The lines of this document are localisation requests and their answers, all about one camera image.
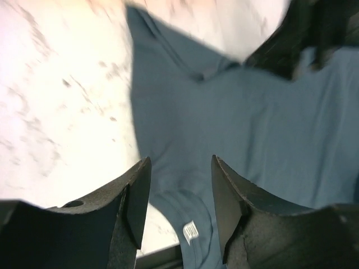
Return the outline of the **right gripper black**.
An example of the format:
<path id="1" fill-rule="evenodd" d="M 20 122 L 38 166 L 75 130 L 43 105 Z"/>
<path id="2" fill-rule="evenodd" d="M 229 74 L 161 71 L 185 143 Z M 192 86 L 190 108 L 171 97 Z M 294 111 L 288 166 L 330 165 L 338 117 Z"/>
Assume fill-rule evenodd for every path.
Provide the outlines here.
<path id="1" fill-rule="evenodd" d="M 291 1 L 280 26 L 246 65 L 294 80 L 305 49 L 315 50 L 311 68 L 317 71 L 339 48 L 357 46 L 358 1 Z"/>

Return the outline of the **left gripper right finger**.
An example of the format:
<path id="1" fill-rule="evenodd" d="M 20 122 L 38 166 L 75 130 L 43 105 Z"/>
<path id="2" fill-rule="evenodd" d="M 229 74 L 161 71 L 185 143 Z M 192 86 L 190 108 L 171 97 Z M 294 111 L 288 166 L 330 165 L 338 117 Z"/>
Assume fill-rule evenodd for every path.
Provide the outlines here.
<path id="1" fill-rule="evenodd" d="M 358 206 L 314 210 L 281 199 L 211 160 L 222 260 L 228 268 L 357 268 Z"/>

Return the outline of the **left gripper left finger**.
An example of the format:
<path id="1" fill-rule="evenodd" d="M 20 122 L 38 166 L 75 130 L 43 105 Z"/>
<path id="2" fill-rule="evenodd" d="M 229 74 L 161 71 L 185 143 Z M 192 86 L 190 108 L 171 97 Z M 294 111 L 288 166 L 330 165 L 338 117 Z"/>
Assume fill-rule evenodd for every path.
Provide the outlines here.
<path id="1" fill-rule="evenodd" d="M 150 181 L 151 161 L 145 158 L 63 207 L 2 201 L 1 267 L 134 268 Z"/>

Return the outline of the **blue-grey t-shirt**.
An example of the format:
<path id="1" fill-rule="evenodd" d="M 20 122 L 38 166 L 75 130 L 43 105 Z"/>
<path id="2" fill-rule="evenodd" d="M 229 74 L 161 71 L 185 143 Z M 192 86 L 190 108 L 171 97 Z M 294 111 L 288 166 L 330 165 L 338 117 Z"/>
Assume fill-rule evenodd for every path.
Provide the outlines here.
<path id="1" fill-rule="evenodd" d="M 150 203 L 171 223 L 184 268 L 222 268 L 210 162 L 302 206 L 353 203 L 358 182 L 358 50 L 287 82 L 230 62 L 127 7 L 132 114 L 152 161 Z"/>

